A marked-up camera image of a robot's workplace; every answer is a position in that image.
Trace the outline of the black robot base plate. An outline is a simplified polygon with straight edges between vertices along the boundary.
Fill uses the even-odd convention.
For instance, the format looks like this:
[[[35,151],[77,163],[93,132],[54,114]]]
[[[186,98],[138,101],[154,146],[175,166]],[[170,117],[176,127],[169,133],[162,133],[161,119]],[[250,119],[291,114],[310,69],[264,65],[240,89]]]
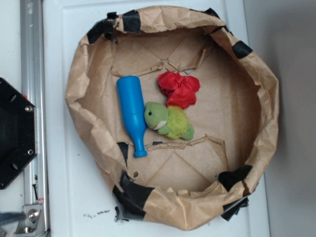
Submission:
[[[6,189],[36,156],[35,106],[0,79],[0,189]]]

